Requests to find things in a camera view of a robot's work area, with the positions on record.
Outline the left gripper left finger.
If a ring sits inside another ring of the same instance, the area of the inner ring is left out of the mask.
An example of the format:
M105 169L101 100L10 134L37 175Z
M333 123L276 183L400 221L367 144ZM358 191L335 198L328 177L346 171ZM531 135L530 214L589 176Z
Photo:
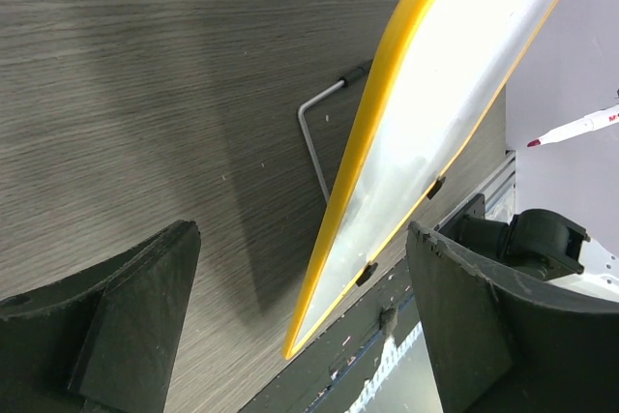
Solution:
M1 302L4 412L162 412L200 254L193 221Z

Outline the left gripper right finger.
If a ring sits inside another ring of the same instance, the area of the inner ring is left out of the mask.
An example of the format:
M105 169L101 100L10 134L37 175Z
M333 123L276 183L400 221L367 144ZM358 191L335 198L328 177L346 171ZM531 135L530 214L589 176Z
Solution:
M416 222L406 257L444 411L617 411L617 303L537 280Z

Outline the pink whiteboard marker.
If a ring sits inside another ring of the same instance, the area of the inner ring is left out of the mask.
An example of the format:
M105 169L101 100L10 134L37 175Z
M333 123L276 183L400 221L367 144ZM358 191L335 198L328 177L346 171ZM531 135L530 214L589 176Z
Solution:
M533 139L527 148L561 142L585 133L598 131L618 123L618 105L613 105L554 128Z

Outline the orange framed whiteboard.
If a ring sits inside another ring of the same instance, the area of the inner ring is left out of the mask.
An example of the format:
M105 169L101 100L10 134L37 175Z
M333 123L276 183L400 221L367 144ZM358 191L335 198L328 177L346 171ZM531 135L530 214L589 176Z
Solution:
M285 359L439 186L557 1L398 1L311 251Z

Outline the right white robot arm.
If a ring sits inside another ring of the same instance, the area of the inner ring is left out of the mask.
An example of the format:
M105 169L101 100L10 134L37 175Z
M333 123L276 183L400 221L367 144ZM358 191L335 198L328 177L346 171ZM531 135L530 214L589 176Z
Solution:
M435 228L466 249L538 280L583 295L618 301L618 256L586 229L546 209L529 209L509 221L486 217L477 193Z

